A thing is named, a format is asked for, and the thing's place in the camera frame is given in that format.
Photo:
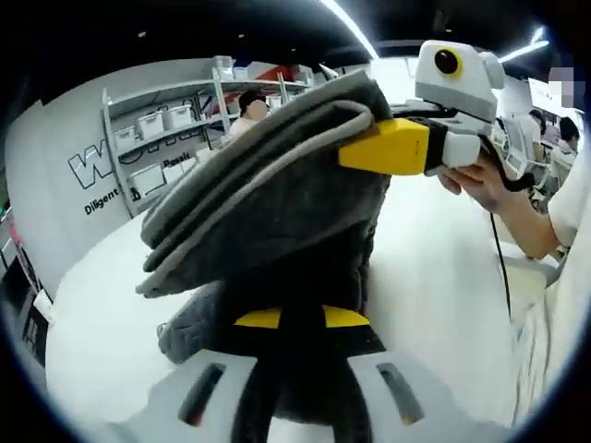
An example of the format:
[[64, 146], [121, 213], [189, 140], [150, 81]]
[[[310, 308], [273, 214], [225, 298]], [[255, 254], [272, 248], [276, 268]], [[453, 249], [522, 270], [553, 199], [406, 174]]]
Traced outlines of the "person's right hand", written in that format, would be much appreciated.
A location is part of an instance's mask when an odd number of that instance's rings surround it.
[[502, 216], [519, 209], [527, 201], [527, 195], [505, 188], [501, 175], [490, 154], [481, 150], [476, 162], [458, 168], [443, 167], [438, 173], [440, 183], [455, 195], [463, 191], [482, 208]]

